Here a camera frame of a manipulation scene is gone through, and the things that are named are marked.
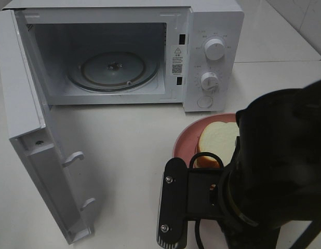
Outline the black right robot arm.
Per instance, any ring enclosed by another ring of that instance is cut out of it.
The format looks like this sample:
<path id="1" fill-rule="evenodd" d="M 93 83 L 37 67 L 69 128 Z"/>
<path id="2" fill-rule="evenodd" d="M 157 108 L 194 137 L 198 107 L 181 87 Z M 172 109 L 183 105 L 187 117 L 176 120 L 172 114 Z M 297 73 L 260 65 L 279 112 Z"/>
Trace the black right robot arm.
<path id="1" fill-rule="evenodd" d="M 218 222 L 229 248 L 274 248 L 280 228 L 308 220 L 293 248 L 306 248 L 321 232 L 321 80 L 302 89 L 263 95 L 236 113 L 239 136 L 224 165 L 186 168 L 188 206 L 180 237 L 202 218 Z"/>

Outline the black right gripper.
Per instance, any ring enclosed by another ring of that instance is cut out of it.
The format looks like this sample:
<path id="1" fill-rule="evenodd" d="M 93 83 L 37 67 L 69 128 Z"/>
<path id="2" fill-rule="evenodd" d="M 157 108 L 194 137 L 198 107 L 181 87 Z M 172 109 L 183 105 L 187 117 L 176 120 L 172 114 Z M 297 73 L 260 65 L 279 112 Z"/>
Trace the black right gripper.
<path id="1" fill-rule="evenodd" d="M 220 181 L 225 168 L 188 168 L 185 220 L 223 220 Z"/>

